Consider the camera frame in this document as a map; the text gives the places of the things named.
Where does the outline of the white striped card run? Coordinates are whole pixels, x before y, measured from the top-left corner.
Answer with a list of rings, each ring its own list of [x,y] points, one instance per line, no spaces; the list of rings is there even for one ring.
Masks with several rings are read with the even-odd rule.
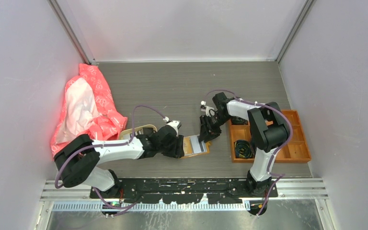
[[[199,136],[194,135],[190,136],[192,148],[193,148],[193,154],[201,154],[201,153],[207,153],[207,145],[204,141],[199,140]]]

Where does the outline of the orange leather card holder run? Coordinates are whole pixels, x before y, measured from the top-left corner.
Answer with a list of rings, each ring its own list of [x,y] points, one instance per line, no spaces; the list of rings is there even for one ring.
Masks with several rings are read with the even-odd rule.
[[[211,145],[211,142],[199,141],[198,138],[199,135],[184,137],[183,139],[184,155],[181,157],[181,159],[210,153],[209,147]]]

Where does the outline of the gold VIP card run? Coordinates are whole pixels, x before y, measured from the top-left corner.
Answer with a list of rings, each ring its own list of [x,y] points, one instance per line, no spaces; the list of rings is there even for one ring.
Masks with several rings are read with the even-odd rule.
[[[184,137],[183,151],[184,151],[184,157],[189,157],[190,155],[193,154],[193,148],[192,148],[190,137]]]

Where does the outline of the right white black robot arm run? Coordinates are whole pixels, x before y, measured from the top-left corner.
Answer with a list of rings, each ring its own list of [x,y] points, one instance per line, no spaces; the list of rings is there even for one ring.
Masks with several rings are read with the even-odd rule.
[[[255,152],[253,165],[247,173],[246,188],[251,196],[260,196],[270,185],[272,167],[277,153],[291,140],[292,125],[277,103],[258,103],[234,96],[228,98],[218,92],[213,98],[214,107],[201,101],[199,141],[208,142],[221,134],[221,126],[232,117],[247,120]]]

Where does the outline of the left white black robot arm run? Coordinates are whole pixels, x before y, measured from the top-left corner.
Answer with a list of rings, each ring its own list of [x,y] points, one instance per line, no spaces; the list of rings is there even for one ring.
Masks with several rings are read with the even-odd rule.
[[[184,156],[181,123],[173,120],[155,131],[133,133],[130,139],[99,141],[80,135],[60,150],[54,161],[58,169],[56,188],[72,188],[83,184],[92,187],[95,197],[116,198],[122,189],[116,173],[103,170],[99,164],[109,161],[152,158],[160,153],[179,159]]]

